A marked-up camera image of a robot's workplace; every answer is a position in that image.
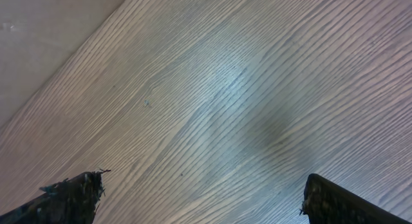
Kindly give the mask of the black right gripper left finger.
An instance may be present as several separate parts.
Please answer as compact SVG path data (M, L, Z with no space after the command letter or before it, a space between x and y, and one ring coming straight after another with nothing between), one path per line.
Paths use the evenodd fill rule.
M45 187L42 195L1 215L1 224L92 224L105 193L102 174L86 171Z

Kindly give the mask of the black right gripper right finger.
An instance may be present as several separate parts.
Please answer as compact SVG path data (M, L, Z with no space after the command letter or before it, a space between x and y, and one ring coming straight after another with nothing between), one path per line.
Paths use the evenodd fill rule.
M310 224L411 224L315 173L307 177L300 213Z

